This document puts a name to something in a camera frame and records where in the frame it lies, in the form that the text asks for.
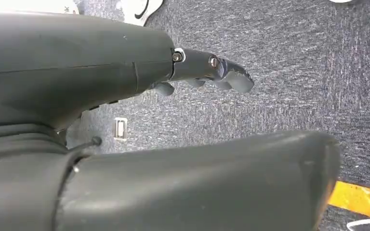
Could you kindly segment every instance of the yellow tape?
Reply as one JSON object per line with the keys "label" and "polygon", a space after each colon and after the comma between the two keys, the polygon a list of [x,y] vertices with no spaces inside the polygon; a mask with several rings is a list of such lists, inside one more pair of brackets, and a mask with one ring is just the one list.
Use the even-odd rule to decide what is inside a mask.
{"label": "yellow tape", "polygon": [[329,204],[370,217],[370,188],[338,181]]}

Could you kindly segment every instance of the white object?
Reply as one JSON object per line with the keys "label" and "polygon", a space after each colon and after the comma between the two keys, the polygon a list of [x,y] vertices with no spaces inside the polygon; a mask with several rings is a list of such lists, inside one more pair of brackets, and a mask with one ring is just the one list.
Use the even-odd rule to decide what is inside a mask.
{"label": "white object", "polygon": [[124,14],[124,22],[144,26],[147,19],[157,11],[163,0],[119,0],[117,9]]}
{"label": "white object", "polygon": [[335,3],[346,3],[346,2],[350,2],[352,0],[330,0],[332,2],[335,2]]}
{"label": "white object", "polygon": [[114,139],[118,141],[126,141],[128,119],[117,117],[114,120]]}
{"label": "white object", "polygon": [[7,11],[79,14],[73,0],[0,0],[0,12]]}
{"label": "white object", "polygon": [[364,220],[357,220],[357,221],[352,221],[347,224],[347,228],[350,231],[354,231],[352,227],[358,226],[358,225],[368,225],[370,224],[370,219],[364,219]]}

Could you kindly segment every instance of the white sneaker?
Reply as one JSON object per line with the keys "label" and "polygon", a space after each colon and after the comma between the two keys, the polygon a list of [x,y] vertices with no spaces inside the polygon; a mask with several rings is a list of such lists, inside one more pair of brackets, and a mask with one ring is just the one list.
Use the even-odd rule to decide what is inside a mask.
{"label": "white sneaker", "polygon": [[157,11],[163,0],[119,0],[117,10],[124,15],[124,22],[144,26],[148,17]]}

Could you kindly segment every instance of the metal screw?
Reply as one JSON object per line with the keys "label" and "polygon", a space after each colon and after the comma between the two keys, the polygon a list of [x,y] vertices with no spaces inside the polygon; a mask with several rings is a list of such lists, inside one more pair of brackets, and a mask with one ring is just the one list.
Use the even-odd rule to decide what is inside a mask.
{"label": "metal screw", "polygon": [[216,69],[216,68],[218,67],[218,64],[219,64],[219,60],[218,60],[218,58],[216,58],[216,57],[211,57],[211,58],[209,59],[209,65],[211,65],[211,67],[212,67],[213,69]]}
{"label": "metal screw", "polygon": [[173,55],[172,55],[172,60],[174,62],[179,62],[182,60],[182,55],[181,53],[178,53],[178,52],[175,52]]}

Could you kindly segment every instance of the prosthetic hand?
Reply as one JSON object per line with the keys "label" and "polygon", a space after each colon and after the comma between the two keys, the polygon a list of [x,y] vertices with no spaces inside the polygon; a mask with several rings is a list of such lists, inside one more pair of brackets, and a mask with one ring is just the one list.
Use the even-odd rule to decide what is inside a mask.
{"label": "prosthetic hand", "polygon": [[320,132],[89,155],[56,129],[170,81],[248,92],[239,65],[153,29],[74,15],[0,13],[0,231],[315,231],[339,170]]}
{"label": "prosthetic hand", "polygon": [[248,92],[246,70],[214,54],[176,49],[164,32],[111,20],[49,13],[0,13],[0,125],[65,128],[84,110],[170,81]]}

